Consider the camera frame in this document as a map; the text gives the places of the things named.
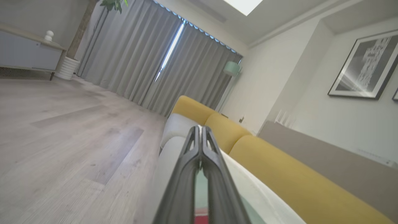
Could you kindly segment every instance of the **mint green lamp shade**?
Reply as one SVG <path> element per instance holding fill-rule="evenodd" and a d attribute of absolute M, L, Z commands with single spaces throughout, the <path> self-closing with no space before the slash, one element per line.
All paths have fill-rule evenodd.
<path fill-rule="evenodd" d="M 232 77 L 236 77 L 239 74 L 239 71 L 240 71 L 240 66 L 233 61 L 227 62 L 224 67 L 224 73 Z"/>

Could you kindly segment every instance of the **ceiling light panel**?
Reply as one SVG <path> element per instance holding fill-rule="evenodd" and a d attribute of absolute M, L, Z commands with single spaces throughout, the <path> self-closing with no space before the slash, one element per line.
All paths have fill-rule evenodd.
<path fill-rule="evenodd" d="M 245 16 L 249 15 L 263 0 L 224 0 Z"/>

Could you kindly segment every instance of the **tree trunk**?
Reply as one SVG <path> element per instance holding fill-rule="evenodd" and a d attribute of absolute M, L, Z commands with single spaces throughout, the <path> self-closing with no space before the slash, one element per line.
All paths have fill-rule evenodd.
<path fill-rule="evenodd" d="M 73 41 L 68 49 L 68 53 L 66 54 L 68 58 L 74 59 L 80 42 L 82 41 L 84 32 L 86 31 L 88 23 L 90 22 L 91 14 L 93 14 L 96 4 L 97 0 L 89 0 L 86 12 L 84 13 L 79 28 L 77 29 L 75 37 L 73 38 Z"/>

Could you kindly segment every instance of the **white ribbed planter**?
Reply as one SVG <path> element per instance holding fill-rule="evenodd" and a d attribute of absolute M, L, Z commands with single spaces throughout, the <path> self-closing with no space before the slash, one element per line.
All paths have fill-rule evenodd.
<path fill-rule="evenodd" d="M 65 57 L 61 69 L 59 72 L 55 73 L 55 76 L 61 79 L 72 80 L 73 73 L 75 72 L 79 63 L 79 61 Z"/>

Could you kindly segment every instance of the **black and white artwork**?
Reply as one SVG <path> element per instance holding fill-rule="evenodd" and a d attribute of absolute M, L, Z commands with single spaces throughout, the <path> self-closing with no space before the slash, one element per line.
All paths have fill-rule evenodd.
<path fill-rule="evenodd" d="M 357 39 L 328 94 L 379 99 L 397 56 L 398 30 Z"/>

